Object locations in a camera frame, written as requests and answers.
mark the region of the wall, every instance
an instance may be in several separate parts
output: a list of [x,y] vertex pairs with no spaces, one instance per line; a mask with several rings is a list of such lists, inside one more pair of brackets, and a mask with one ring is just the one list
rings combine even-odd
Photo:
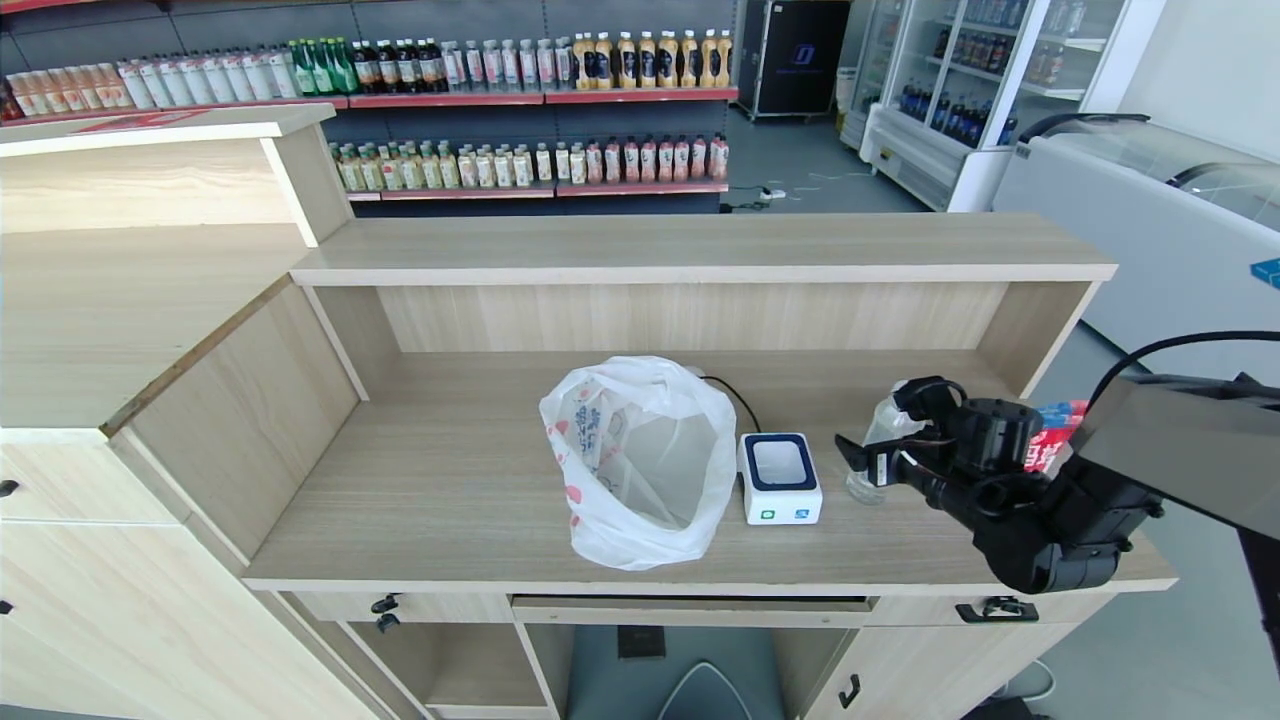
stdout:
[[1121,111],[1280,161],[1276,0],[1169,0]]

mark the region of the drawer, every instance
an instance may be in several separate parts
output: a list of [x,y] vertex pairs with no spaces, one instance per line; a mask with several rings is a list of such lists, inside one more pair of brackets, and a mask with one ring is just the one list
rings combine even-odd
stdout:
[[[969,625],[957,606],[968,606],[974,614],[982,615],[989,594],[966,594],[950,597],[884,596],[876,603],[867,625]],[[1115,593],[1066,592],[1051,594],[1011,594],[1020,602],[1030,603],[1038,615],[1038,623],[1082,623],[1115,597]]]
[[872,598],[516,596],[516,620],[568,625],[860,628]]
[[[317,620],[372,623],[370,607],[387,597],[376,592],[296,592]],[[503,593],[394,593],[392,612],[401,623],[512,623],[511,601]]]

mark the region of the display fridge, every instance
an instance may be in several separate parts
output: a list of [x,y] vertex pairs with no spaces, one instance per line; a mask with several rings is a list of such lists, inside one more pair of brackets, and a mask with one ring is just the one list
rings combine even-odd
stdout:
[[[860,140],[845,141],[934,210],[987,211],[1019,128],[1119,108],[1164,5],[877,0],[873,22],[896,33],[888,70]],[[882,53],[868,44],[860,64]]]

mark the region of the red shelf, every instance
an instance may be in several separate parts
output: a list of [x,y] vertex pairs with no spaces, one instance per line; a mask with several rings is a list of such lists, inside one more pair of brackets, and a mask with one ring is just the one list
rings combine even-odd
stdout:
[[515,197],[556,197],[554,184],[532,187],[463,187],[448,190],[384,190],[383,200],[495,200]]
[[352,95],[351,108],[460,108],[474,105],[541,105],[541,92],[429,92],[422,95]]
[[60,115],[36,115],[35,118],[19,118],[17,120],[5,120],[4,127],[15,126],[33,126],[40,123],[59,123],[63,120],[87,120],[93,118],[127,118],[129,115],[145,115],[147,113],[178,113],[182,110],[218,110],[221,108],[259,108],[262,105],[301,105],[305,102],[328,102],[337,109],[343,109],[347,106],[346,97],[293,97],[284,99],[276,97],[274,100],[261,100],[252,102],[219,102],[215,105],[184,105],[182,108],[150,108],[147,110],[140,110],[132,108],[128,110],[110,109],[110,110],[92,110],[88,113],[63,113]]
[[548,105],[591,102],[667,102],[672,100],[736,100],[736,87],[658,87],[643,90],[567,90],[547,94]]
[[594,195],[690,195],[695,192],[728,192],[727,182],[637,182],[620,184],[562,184],[557,197],[589,197]]

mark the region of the clear plastic bottle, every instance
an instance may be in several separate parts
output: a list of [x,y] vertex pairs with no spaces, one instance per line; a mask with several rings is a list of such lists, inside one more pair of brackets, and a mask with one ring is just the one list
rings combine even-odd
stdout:
[[[893,402],[893,392],[897,392],[906,380],[893,383],[893,391],[888,397],[879,401],[872,413],[872,427],[867,429],[863,446],[874,442],[884,442],[900,437],[906,437],[924,428],[924,421],[913,420]],[[867,470],[850,470],[845,477],[845,487],[863,505],[881,505],[884,502],[884,487],[872,483]]]

